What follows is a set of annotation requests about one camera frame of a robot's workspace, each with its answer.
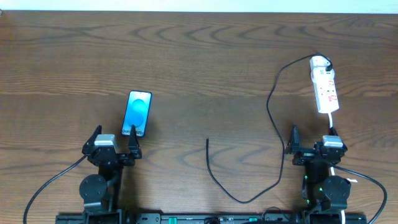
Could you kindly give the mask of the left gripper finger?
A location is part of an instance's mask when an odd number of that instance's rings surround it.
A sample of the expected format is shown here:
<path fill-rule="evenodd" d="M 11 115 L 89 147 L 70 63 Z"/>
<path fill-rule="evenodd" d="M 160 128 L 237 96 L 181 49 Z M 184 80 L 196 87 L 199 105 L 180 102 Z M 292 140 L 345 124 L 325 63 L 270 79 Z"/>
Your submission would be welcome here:
<path fill-rule="evenodd" d="M 141 151 L 139 142 L 137 140 L 136 127 L 134 125 L 131 126 L 130 137 L 127 147 L 131 153 L 140 153 Z"/>
<path fill-rule="evenodd" d="M 95 145 L 95 139 L 96 137 L 101 134 L 102 132 L 102 125 L 98 125 L 96 129 L 94 130 L 93 134 L 89 137 L 87 142 L 84 144 L 85 147 L 91 147 Z"/>

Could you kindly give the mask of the blue Galaxy smartphone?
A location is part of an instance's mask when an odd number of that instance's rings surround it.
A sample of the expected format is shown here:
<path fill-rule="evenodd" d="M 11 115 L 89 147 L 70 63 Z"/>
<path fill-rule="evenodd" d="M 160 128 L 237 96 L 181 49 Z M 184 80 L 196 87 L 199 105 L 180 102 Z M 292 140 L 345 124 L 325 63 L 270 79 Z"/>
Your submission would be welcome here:
<path fill-rule="evenodd" d="M 137 137 L 144 137 L 151 102 L 151 92 L 133 90 L 129 93 L 121 130 L 123 135 L 130 135 L 131 127 L 135 126 Z"/>

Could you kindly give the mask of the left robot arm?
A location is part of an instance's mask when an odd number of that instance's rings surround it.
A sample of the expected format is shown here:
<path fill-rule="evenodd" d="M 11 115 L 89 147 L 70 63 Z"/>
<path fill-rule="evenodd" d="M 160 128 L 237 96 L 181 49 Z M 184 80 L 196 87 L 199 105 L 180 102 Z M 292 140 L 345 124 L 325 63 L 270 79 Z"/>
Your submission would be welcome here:
<path fill-rule="evenodd" d="M 131 223 L 128 210 L 118 207 L 123 169 L 142 158 L 136 127 L 130 130 L 128 153 L 116 152 L 115 135 L 102 134 L 97 126 L 83 145 L 82 154 L 98 168 L 97 174 L 85 177 L 79 188 L 84 202 L 83 223 Z"/>

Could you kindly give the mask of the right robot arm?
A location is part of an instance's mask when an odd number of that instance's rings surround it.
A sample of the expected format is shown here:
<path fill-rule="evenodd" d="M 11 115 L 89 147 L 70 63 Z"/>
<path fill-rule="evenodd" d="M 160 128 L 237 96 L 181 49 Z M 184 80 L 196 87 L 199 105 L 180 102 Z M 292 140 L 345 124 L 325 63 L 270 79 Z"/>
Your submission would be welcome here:
<path fill-rule="evenodd" d="M 286 153 L 294 157 L 295 166 L 304 166 L 302 195 L 308 208 L 301 214 L 302 223 L 344 223 L 351 183 L 332 173 L 347 151 L 335 128 L 329 129 L 312 148 L 300 145 L 299 130 L 292 126 Z"/>

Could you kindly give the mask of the white USB charger plug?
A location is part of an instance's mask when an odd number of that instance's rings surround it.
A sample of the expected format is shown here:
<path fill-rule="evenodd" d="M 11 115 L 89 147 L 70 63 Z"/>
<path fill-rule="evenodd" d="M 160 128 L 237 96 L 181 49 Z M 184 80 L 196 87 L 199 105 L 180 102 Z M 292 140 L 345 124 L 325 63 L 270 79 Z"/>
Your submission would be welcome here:
<path fill-rule="evenodd" d="M 310 68 L 314 70 L 317 67 L 324 68 L 327 72 L 333 69 L 333 64 L 329 58 L 323 55 L 315 55 L 310 59 Z"/>

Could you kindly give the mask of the white power strip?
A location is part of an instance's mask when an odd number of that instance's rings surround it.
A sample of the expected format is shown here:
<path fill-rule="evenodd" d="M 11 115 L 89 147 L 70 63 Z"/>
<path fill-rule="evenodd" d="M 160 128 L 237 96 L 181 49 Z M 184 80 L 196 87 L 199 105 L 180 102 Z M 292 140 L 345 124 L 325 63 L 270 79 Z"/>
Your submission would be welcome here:
<path fill-rule="evenodd" d="M 339 109 L 334 77 L 334 70 L 326 71 L 325 67 L 312 69 L 311 78 L 319 113 L 327 114 Z"/>

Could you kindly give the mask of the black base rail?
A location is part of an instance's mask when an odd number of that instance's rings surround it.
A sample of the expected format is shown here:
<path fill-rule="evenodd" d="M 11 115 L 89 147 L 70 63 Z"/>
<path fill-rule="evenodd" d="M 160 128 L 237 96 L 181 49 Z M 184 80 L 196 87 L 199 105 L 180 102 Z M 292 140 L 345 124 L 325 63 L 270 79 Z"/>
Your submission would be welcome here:
<path fill-rule="evenodd" d="M 315 215 L 310 218 L 301 218 L 298 215 L 266 213 L 264 215 L 178 215 L 159 213 L 138 213 L 113 217 L 111 215 L 57 215 L 55 223 L 128 223 L 128 224 L 237 224 L 237 223 L 341 223 L 338 215 Z"/>

